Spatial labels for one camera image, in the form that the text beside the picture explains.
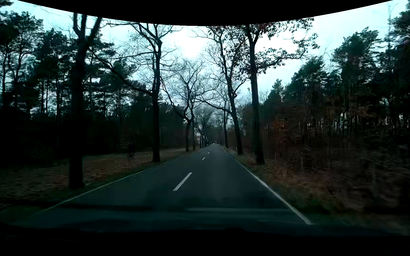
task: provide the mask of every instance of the overcast sky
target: overcast sky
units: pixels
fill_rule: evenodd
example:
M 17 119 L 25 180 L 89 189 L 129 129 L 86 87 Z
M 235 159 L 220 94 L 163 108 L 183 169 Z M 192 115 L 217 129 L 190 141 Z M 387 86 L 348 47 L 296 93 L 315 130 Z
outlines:
M 393 0 L 359 9 L 316 16 L 313 22 L 313 28 L 308 34 L 318 34 L 316 42 L 320 46 L 320 49 L 311 53 L 317 55 L 323 55 L 325 53 L 324 58 L 327 60 L 328 57 L 326 53 L 331 53 L 333 49 L 339 47 L 344 37 L 348 37 L 354 32 L 360 32 L 367 26 L 370 30 L 378 30 L 379 37 L 383 37 L 388 30 L 388 4 L 390 4 L 392 8 L 396 5 L 392 11 L 392 17 L 396 17 L 401 11 L 405 10 L 407 2 L 407 0 Z M 45 29 L 54 27 L 55 29 L 62 30 L 65 34 L 72 33 L 72 13 L 68 11 L 33 5 L 21 1 L 14 1 L 12 6 L 4 7 L 2 10 L 13 10 L 16 12 L 28 11 L 36 18 L 44 20 Z M 91 28 L 93 24 L 94 18 L 88 18 L 87 27 Z M 194 27 L 186 26 L 182 31 L 168 35 L 168 38 L 166 38 L 163 43 L 163 47 L 175 45 L 179 48 L 179 54 L 181 56 L 189 58 L 196 57 L 205 45 L 207 39 L 194 38 L 194 33 L 191 31 L 192 29 L 194 29 Z M 126 41 L 128 27 L 119 26 L 110 28 L 107 26 L 104 27 L 101 32 L 104 35 L 103 40 L 119 44 L 120 42 Z M 256 50 L 262 49 L 263 47 L 282 47 L 293 51 L 294 49 L 289 46 L 288 41 L 283 40 L 283 38 L 290 38 L 290 34 L 281 35 L 279 38 L 272 38 L 270 41 L 267 38 L 263 38 L 257 42 Z M 300 60 L 286 61 L 285 66 L 278 67 L 277 69 L 269 69 L 266 74 L 259 75 L 259 91 L 269 90 L 276 79 L 282 79 L 282 84 L 286 85 L 303 63 L 304 61 Z M 247 87 L 249 87 L 249 82 L 246 87 L 243 87 L 243 91 L 248 92 Z

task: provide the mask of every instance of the person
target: person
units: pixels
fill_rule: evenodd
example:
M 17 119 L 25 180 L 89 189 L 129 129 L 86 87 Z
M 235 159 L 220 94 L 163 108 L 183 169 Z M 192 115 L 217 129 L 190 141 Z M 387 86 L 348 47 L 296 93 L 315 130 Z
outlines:
M 132 158 L 134 159 L 134 153 L 135 153 L 135 147 L 134 147 L 134 143 L 131 141 L 129 141 L 128 144 L 128 159 Z

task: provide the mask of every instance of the asphalt road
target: asphalt road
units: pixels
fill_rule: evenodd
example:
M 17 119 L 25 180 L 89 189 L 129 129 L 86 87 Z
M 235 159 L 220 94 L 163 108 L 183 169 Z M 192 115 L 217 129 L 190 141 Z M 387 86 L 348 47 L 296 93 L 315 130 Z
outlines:
M 53 207 L 17 225 L 96 232 L 273 228 L 309 220 L 218 144 Z

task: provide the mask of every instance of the dashed white lane marking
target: dashed white lane marking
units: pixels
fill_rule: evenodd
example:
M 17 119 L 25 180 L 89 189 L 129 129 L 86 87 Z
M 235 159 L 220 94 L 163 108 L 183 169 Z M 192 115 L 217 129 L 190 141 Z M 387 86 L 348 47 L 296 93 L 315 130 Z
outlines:
M 183 185 L 183 183 L 187 180 L 187 178 L 189 178 L 189 176 L 191 176 L 192 173 L 189 173 L 179 184 L 178 186 L 176 186 L 174 188 L 174 191 L 177 191 L 179 189 L 179 187 L 181 187 L 181 185 Z

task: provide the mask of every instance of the windshield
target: windshield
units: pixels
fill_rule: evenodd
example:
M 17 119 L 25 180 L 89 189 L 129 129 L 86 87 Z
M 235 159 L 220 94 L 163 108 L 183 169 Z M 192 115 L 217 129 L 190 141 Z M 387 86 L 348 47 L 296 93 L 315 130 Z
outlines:
M 0 221 L 410 236 L 410 0 L 232 26 L 0 1 Z

